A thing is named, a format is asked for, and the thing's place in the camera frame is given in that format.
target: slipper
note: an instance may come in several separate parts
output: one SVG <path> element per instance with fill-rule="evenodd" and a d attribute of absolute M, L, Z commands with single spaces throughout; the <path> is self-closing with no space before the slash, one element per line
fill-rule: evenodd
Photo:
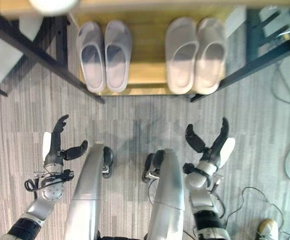
<path fill-rule="evenodd" d="M 225 27 L 216 18 L 205 18 L 197 29 L 200 47 L 196 57 L 193 90 L 211 94 L 217 90 L 226 58 Z"/>
<path fill-rule="evenodd" d="M 104 37 L 99 25 L 91 21 L 83 24 L 76 43 L 87 89 L 99 93 L 106 87 Z"/>
<path fill-rule="evenodd" d="M 173 93 L 185 94 L 192 88 L 198 47 L 192 18 L 181 17 L 169 25 L 165 39 L 165 57 L 167 83 Z"/>
<path fill-rule="evenodd" d="M 119 20 L 110 21 L 105 33 L 107 87 L 115 93 L 125 90 L 129 78 L 132 36 Z"/>

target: white lamp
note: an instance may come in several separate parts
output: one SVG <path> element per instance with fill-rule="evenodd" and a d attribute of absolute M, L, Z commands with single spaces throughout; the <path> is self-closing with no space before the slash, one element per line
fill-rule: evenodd
<path fill-rule="evenodd" d="M 80 0 L 29 0 L 42 15 L 55 16 L 67 13 Z"/>

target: black metal frame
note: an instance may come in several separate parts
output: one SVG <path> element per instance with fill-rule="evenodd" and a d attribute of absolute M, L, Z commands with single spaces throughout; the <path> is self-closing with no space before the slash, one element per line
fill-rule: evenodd
<path fill-rule="evenodd" d="M 56 24 L 58 24 L 58 28 L 60 29 L 60 34 L 58 34 L 58 43 L 66 43 L 67 42 L 67 19 L 66 19 L 66 26 L 64 26 L 64 17 L 62 17 Z M 75 77 L 71 72 L 68 71 L 67 65 L 67 55 L 66 51 L 64 52 L 64 48 L 67 50 L 66 46 L 59 46 L 57 49 L 57 60 L 54 60 L 49 54 L 43 51 L 41 48 L 37 47 L 33 42 L 31 42 L 25 35 L 23 35 L 20 30 L 11 24 L 3 16 L 0 16 L 0 38 L 11 46 L 17 48 L 21 52 L 23 52 L 26 56 L 30 57 L 31 59 L 37 61 L 44 67 L 48 68 L 62 79 L 70 83 L 71 85 L 75 86 L 76 88 L 80 89 L 87 95 L 91 96 L 96 101 L 104 104 L 105 101 L 99 95 L 91 93 L 87 90 L 84 83 L 82 83 L 77 77 Z"/>
<path fill-rule="evenodd" d="M 276 63 L 277 61 L 290 56 L 290 40 L 282 43 L 281 45 L 270 50 L 266 54 L 258 57 L 258 48 L 265 43 L 270 42 L 278 34 L 283 32 L 287 26 L 282 27 L 272 35 L 265 37 L 262 28 L 267 25 L 270 21 L 276 18 L 279 13 L 274 13 L 268 19 L 261 22 L 258 17 L 259 10 L 248 9 L 247 10 L 247 21 L 246 21 L 246 65 L 231 75 L 225 77 L 219 85 L 217 91 L 232 85 L 233 83 L 257 72 L 265 67 Z M 196 102 L 209 95 L 196 94 L 190 99 L 190 102 Z"/>

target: white object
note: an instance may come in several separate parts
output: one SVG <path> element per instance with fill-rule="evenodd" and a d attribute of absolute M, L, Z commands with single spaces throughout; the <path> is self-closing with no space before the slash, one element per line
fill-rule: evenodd
<path fill-rule="evenodd" d="M 226 58 L 225 28 L 216 18 L 205 18 L 197 29 L 199 50 L 193 90 L 211 94 L 217 90 Z"/>
<path fill-rule="evenodd" d="M 279 15 L 275 17 L 271 22 L 264 26 L 263 30 L 265 36 L 268 37 L 283 26 L 287 25 L 288 29 L 281 33 L 280 35 L 290 33 L 290 8 L 289 7 L 276 7 L 276 6 L 266 6 L 259 11 L 259 18 L 261 21 L 265 21 L 275 12 L 279 12 Z"/>
<path fill-rule="evenodd" d="M 19 30 L 33 41 L 43 21 L 42 16 L 20 16 Z M 16 65 L 23 53 L 0 39 L 0 83 Z"/>
<path fill-rule="evenodd" d="M 129 28 L 119 20 L 110 21 L 105 33 L 107 87 L 122 92 L 128 83 L 132 37 Z"/>
<path fill-rule="evenodd" d="M 106 87 L 104 37 L 99 25 L 91 21 L 83 24 L 76 43 L 87 89 L 99 93 Z"/>
<path fill-rule="evenodd" d="M 51 133 L 45 132 L 43 139 L 43 162 L 45 162 L 46 156 L 48 155 L 51 147 Z"/>
<path fill-rule="evenodd" d="M 69 12 L 80 0 L 29 0 L 42 15 L 55 16 Z"/>
<path fill-rule="evenodd" d="M 246 9 L 247 7 L 245 5 L 237 5 L 228 15 L 225 23 L 226 38 L 232 35 L 246 21 Z"/>
<path fill-rule="evenodd" d="M 219 163 L 219 168 L 223 167 L 227 160 L 229 159 L 229 156 L 233 152 L 235 147 L 235 139 L 232 138 L 227 138 L 223 147 L 220 150 L 220 163 Z"/>
<path fill-rule="evenodd" d="M 173 93 L 185 94 L 192 88 L 198 47 L 192 18 L 181 17 L 169 25 L 165 39 L 165 57 L 167 83 Z"/>

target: silver robot leg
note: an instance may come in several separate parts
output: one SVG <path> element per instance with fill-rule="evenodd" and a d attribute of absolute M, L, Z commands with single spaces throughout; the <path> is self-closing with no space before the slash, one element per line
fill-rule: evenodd
<path fill-rule="evenodd" d="M 147 240 L 182 239 L 185 207 L 181 167 L 173 150 L 163 152 Z"/>
<path fill-rule="evenodd" d="M 99 229 L 104 145 L 90 148 L 70 203 L 65 240 L 96 240 Z"/>

